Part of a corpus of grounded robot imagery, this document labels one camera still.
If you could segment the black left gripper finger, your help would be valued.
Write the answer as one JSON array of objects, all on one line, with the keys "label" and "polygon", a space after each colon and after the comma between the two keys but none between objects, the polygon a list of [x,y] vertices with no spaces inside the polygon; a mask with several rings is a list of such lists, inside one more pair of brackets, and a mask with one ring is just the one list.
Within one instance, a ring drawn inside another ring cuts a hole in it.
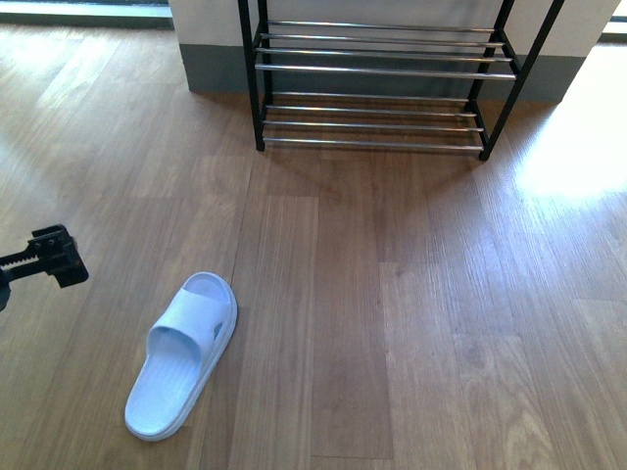
[{"label": "black left gripper finger", "polygon": [[26,248],[1,257],[1,286],[39,273],[54,276],[61,288],[89,278],[74,237],[63,224],[31,232]]}]

